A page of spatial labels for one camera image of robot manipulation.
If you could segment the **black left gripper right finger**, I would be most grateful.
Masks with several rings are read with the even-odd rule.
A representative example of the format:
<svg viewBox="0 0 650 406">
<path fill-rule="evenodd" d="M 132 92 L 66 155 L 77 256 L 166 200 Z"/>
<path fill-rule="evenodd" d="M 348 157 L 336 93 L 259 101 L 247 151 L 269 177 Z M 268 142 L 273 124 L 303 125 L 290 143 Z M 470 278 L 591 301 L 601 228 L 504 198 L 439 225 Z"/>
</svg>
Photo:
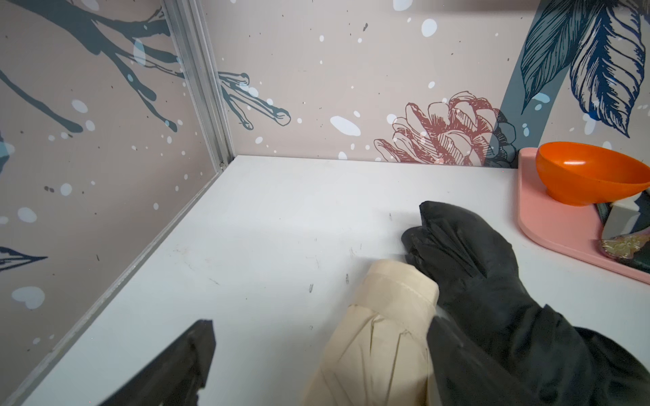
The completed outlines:
<svg viewBox="0 0 650 406">
<path fill-rule="evenodd" d="M 436 316 L 427 340 L 443 405 L 541 404 L 455 323 Z"/>
</svg>

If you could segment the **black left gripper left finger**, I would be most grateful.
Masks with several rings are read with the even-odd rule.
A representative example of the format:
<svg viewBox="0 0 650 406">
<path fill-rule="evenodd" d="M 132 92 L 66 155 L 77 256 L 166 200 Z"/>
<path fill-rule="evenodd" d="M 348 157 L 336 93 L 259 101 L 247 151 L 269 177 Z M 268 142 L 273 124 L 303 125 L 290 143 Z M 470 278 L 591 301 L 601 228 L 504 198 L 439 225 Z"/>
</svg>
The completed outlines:
<svg viewBox="0 0 650 406">
<path fill-rule="evenodd" d="M 197 405 L 215 350 L 213 322 L 198 320 L 102 406 Z"/>
</svg>

